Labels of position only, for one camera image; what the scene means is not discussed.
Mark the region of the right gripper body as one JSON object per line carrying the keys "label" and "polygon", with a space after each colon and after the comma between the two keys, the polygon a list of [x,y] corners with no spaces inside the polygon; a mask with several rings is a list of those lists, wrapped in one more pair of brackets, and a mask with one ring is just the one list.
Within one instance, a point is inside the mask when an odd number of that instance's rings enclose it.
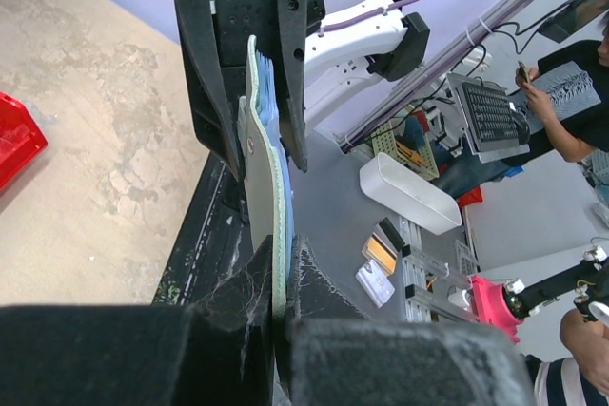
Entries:
{"label": "right gripper body", "polygon": [[256,49],[279,61],[277,0],[212,0],[213,22],[221,68],[246,65],[247,43],[256,37]]}

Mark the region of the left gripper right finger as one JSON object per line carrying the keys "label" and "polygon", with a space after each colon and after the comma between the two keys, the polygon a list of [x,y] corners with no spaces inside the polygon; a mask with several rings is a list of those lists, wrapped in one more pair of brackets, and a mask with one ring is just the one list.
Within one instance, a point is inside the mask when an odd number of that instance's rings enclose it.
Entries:
{"label": "left gripper right finger", "polygon": [[283,388],[294,405],[533,405],[522,356],[469,322],[368,319],[318,266],[307,238],[291,252]]}

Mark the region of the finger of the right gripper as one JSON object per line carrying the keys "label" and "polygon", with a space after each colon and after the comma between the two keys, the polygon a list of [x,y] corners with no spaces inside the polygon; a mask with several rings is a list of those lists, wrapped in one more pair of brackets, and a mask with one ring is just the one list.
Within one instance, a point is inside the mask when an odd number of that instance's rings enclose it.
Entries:
{"label": "finger of the right gripper", "polygon": [[283,144],[295,166],[308,168],[305,140],[306,0],[275,0],[279,45],[275,82]]}
{"label": "finger of the right gripper", "polygon": [[174,0],[174,6],[194,133],[240,182],[244,157],[220,65],[211,0]]}

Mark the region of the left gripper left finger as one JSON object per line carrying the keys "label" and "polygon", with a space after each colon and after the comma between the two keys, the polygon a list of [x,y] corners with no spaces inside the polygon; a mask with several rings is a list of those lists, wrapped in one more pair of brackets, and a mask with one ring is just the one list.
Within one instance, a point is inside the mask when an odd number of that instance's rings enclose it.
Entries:
{"label": "left gripper left finger", "polygon": [[271,239],[190,305],[1,311],[5,405],[268,405]]}

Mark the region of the green card holder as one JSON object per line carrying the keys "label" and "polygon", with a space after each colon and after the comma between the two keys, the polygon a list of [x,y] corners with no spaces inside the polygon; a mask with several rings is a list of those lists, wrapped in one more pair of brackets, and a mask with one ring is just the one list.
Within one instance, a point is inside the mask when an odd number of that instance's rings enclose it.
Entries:
{"label": "green card holder", "polygon": [[246,93],[239,99],[238,135],[244,155],[245,191],[253,246],[271,238],[272,315],[280,320],[287,305],[287,279],[293,238],[291,184],[281,142],[274,67],[246,43]]}

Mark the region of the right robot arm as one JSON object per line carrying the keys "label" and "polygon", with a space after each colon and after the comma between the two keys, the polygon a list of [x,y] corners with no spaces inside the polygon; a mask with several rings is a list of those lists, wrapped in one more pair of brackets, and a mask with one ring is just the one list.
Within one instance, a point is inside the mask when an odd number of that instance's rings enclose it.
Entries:
{"label": "right robot arm", "polygon": [[409,0],[363,0],[327,13],[324,0],[174,0],[197,139],[242,181],[238,130],[247,43],[270,59],[280,143],[300,169],[306,135],[350,99],[423,60],[430,31]]}

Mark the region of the cards on floor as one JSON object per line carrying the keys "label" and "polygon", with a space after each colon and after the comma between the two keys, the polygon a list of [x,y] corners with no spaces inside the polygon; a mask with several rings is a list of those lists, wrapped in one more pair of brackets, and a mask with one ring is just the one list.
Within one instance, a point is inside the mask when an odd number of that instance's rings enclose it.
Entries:
{"label": "cards on floor", "polygon": [[355,274],[355,279],[380,309],[388,304],[396,290],[390,279],[396,272],[397,254],[378,232],[373,232],[366,240],[362,254],[365,262]]}

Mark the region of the pink handheld tool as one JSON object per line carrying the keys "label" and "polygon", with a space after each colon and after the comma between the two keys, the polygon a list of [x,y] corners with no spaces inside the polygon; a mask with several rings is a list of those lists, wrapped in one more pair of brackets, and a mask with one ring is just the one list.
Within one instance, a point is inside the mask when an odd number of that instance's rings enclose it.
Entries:
{"label": "pink handheld tool", "polygon": [[514,316],[504,296],[504,286],[473,275],[471,295],[475,314],[480,323],[504,332],[514,343],[519,343],[518,327],[522,320]]}

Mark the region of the green pegboard rack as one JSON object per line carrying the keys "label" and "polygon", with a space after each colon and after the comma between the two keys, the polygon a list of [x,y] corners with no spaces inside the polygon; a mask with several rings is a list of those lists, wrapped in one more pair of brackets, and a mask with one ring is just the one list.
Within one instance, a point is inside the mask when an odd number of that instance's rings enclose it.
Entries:
{"label": "green pegboard rack", "polygon": [[439,171],[428,132],[428,122],[418,110],[413,115],[387,121],[372,133],[369,142],[375,154],[387,154],[430,182],[439,177]]}

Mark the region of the white box on floor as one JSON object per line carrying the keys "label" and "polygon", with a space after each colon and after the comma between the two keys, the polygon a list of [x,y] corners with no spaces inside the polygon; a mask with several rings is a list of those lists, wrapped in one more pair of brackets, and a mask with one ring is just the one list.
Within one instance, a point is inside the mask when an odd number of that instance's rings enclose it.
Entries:
{"label": "white box on floor", "polygon": [[369,199],[434,235],[462,226],[455,199],[386,153],[361,167],[360,188]]}

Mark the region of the red plastic bin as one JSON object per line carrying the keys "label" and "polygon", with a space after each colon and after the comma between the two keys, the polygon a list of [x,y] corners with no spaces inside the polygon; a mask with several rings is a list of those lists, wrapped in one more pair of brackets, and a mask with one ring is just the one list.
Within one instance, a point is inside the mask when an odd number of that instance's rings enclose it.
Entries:
{"label": "red plastic bin", "polygon": [[49,142],[25,104],[1,93],[1,192],[47,148]]}

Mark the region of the black keyboard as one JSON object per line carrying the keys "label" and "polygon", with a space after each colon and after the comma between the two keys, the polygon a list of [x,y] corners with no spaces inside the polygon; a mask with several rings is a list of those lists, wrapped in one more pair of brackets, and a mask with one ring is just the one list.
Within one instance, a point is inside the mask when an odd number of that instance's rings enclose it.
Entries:
{"label": "black keyboard", "polygon": [[504,92],[475,83],[462,84],[462,105],[479,151],[516,145],[518,130]]}

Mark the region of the seated person black shirt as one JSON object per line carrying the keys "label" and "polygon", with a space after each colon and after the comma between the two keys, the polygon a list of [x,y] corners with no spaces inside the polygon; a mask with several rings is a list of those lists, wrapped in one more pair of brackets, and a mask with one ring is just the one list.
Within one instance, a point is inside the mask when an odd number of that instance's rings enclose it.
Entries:
{"label": "seated person black shirt", "polygon": [[528,153],[483,163],[465,148],[433,185],[457,199],[552,151],[567,163],[607,152],[608,16],[600,23],[599,40],[581,40],[545,56],[527,70],[527,78],[516,73],[519,89],[513,95],[529,124]]}

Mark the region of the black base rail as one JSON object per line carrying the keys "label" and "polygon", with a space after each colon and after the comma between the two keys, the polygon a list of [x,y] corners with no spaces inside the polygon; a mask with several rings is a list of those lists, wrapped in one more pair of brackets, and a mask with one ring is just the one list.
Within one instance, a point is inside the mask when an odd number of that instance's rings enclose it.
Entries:
{"label": "black base rail", "polygon": [[201,300],[252,256],[246,194],[227,165],[207,158],[153,303]]}

